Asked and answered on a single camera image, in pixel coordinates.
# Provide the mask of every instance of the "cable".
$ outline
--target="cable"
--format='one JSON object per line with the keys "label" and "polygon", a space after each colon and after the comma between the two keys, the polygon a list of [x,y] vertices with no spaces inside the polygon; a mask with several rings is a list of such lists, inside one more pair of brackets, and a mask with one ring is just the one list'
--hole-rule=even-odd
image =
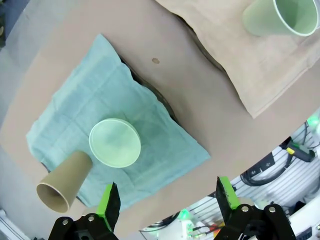
{"label": "cable", "polygon": [[303,141],[302,141],[302,145],[305,145],[306,139],[307,139],[307,135],[308,135],[308,124],[305,121],[304,122],[304,138],[303,138]]}
{"label": "cable", "polygon": [[160,227],[160,228],[155,229],[155,230],[150,230],[150,231],[149,231],[149,230],[147,230],[147,231],[140,230],[140,231],[143,232],[143,233],[152,233],[152,232],[159,231],[159,230],[161,230],[161,229],[165,229],[166,227],[168,227],[168,225],[167,225],[167,226]]}
{"label": "cable", "polygon": [[311,150],[313,150],[313,149],[315,149],[316,147],[319,147],[320,146],[320,143],[318,143],[318,145],[315,145],[315,146],[311,146],[311,147],[308,147],[308,149],[311,149]]}
{"label": "cable", "polygon": [[278,177],[280,177],[281,174],[283,174],[286,171],[286,169],[292,164],[292,162],[293,162],[292,159],[293,159],[293,156],[288,154],[288,158],[286,160],[284,167],[281,168],[278,172],[276,172],[273,176],[271,176],[269,178],[262,179],[262,180],[253,180],[251,178],[251,176],[249,175],[248,171],[245,171],[243,174],[241,174],[240,178],[244,184],[246,184],[248,186],[252,186],[252,187],[259,187],[262,185],[269,184],[272,181],[274,181],[275,179],[277,179]]}
{"label": "cable", "polygon": [[210,228],[213,228],[213,227],[214,226],[212,226],[212,225],[197,226],[197,227],[193,228],[192,231],[194,232],[194,231],[197,231],[197,230],[202,229],[202,228],[209,228],[210,229]]}
{"label": "cable", "polygon": [[148,226],[148,228],[161,228],[161,227],[166,227],[169,224],[171,224],[174,220],[177,219],[177,217],[179,216],[180,212],[177,212],[174,215],[171,215],[165,219],[163,219],[161,222],[157,222],[155,224],[152,224],[150,226]]}
{"label": "cable", "polygon": [[199,233],[199,234],[195,235],[194,237],[199,238],[199,237],[202,237],[202,236],[207,236],[208,234],[210,234],[210,233],[212,233],[212,232],[214,232],[214,231],[216,231],[218,229],[222,229],[222,227],[221,226],[217,226],[217,227],[215,227],[213,229],[210,229],[209,231]]}
{"label": "cable", "polygon": [[[308,128],[308,126],[309,126],[309,124],[308,124],[308,122],[304,122],[304,131],[305,131],[305,133],[307,132],[307,128]],[[316,147],[319,147],[320,146],[320,142],[317,144],[317,145],[315,145],[315,146],[310,146],[310,147],[308,147],[308,149],[311,149],[311,150],[313,150],[313,149],[315,149]]]}
{"label": "cable", "polygon": [[142,237],[144,238],[144,240],[148,240],[148,239],[146,238],[146,236],[143,234],[142,231],[139,231],[139,232],[140,232],[140,234],[142,235]]}
{"label": "cable", "polygon": [[244,240],[245,237],[246,237],[246,235],[244,235],[244,234],[242,233],[240,240]]}

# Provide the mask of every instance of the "brown table surface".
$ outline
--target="brown table surface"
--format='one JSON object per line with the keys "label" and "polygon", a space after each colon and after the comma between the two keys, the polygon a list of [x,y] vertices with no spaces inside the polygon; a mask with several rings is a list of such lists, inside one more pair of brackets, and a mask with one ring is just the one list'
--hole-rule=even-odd
{"label": "brown table surface", "polygon": [[[39,51],[1,129],[0,144],[34,184],[47,171],[30,154],[26,133],[99,33],[164,95],[184,129],[211,155],[211,160],[122,212],[116,226],[119,237],[210,194],[218,175],[238,176],[320,106],[320,62],[252,119],[230,80],[201,54],[181,22],[155,1],[86,1]],[[68,214],[77,218],[84,209],[76,201]]]}

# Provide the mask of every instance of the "teal towel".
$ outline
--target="teal towel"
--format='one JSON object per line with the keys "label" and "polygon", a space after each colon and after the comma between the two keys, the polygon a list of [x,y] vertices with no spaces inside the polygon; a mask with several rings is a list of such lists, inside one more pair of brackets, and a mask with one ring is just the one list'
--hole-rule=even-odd
{"label": "teal towel", "polygon": [[[126,120],[139,133],[141,154],[131,166],[109,167],[91,153],[89,133],[96,123],[108,118]],[[91,157],[93,168],[78,193],[88,207],[98,205],[106,185],[115,182],[123,210],[210,157],[170,118],[156,96],[133,80],[129,68],[102,35],[53,95],[26,138],[31,153],[49,171],[76,150]]]}

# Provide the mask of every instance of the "tan cloth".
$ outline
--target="tan cloth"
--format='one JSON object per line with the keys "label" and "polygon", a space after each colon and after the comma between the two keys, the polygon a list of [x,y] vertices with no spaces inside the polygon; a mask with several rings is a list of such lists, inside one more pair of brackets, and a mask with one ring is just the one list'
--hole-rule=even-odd
{"label": "tan cloth", "polygon": [[242,13],[252,0],[156,0],[182,17],[226,70],[245,108],[257,117],[320,57],[320,32],[257,37]]}

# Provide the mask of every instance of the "green plastic cup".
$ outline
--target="green plastic cup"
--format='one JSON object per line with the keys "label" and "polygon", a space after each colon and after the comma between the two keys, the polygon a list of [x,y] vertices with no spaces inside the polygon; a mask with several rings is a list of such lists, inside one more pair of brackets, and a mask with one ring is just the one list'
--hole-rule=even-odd
{"label": "green plastic cup", "polygon": [[141,152],[136,129],[129,122],[117,118],[97,123],[90,132],[89,145],[100,162],[113,168],[130,166]]}
{"label": "green plastic cup", "polygon": [[246,30],[256,36],[310,36],[318,26],[314,0],[255,0],[242,15]]}

